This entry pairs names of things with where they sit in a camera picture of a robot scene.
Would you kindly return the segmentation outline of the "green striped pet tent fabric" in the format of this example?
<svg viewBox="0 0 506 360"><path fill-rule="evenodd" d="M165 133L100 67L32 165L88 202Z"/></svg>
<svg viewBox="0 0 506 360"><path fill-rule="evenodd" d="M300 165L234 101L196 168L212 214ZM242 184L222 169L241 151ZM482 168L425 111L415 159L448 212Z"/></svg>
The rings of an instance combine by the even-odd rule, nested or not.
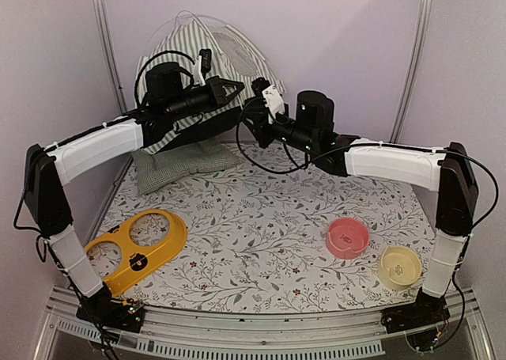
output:
<svg viewBox="0 0 506 360"><path fill-rule="evenodd" d="M252 84L258 78L285 93L265 55L236 27L188 11L174 24L138 62L134 101L151 117L143 149L148 154L230 130L246 101L256 97Z"/></svg>

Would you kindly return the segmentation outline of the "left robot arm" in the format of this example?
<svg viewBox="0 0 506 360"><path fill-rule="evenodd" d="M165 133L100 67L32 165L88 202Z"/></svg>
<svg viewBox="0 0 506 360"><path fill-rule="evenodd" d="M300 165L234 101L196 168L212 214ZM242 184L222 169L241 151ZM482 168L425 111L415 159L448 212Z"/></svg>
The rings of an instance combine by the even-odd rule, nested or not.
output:
<svg viewBox="0 0 506 360"><path fill-rule="evenodd" d="M47 147L30 146L25 158L24 186L19 205L27 207L32 230L47 241L62 272L100 323L118 315L117 306L103 294L104 281L85 258L74 226L73 207L78 187L73 181L90 178L109 161L158 145L171 150L201 142L230 130L238 119L229 105L244 90L240 81L213 76L197 85L195 76L178 63L164 63L148 71L148 91L138 106L110 122L89 128Z"/></svg>

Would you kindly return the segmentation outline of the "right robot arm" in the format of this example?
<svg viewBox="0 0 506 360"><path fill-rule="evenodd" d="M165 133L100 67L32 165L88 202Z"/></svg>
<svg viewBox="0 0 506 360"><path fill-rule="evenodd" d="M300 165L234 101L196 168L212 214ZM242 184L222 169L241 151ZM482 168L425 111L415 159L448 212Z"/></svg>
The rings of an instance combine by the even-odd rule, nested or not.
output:
<svg viewBox="0 0 506 360"><path fill-rule="evenodd" d="M309 163L333 176L362 176L399 181L414 187L424 213L436 231L436 242L421 290L424 295L409 309L416 325L427 324L440 310L436 297L447 292L467 249L474 228L478 182L464 146L407 146L372 141L334 132L334 102L317 91L296 97L290 118L281 96L265 90L247 100L240 113L262 148L279 141L304 152Z"/></svg>

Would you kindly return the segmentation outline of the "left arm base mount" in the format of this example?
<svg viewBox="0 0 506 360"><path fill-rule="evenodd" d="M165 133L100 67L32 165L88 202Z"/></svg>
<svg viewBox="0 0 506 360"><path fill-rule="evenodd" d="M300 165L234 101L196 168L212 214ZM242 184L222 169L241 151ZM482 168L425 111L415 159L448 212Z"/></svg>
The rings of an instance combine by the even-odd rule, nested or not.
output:
<svg viewBox="0 0 506 360"><path fill-rule="evenodd" d="M110 290L104 286L92 297L83 297L80 300L76 317L101 327L139 333L145 310L140 301L132 298L114 299Z"/></svg>

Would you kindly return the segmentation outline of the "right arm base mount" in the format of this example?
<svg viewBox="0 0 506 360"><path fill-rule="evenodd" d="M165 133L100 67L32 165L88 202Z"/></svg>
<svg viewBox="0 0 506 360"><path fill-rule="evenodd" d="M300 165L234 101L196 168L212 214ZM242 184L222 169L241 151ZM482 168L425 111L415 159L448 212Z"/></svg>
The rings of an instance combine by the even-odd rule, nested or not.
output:
<svg viewBox="0 0 506 360"><path fill-rule="evenodd" d="M383 309L380 323L387 333L395 333L444 322L449 318L445 297L433 297L419 289L414 302Z"/></svg>

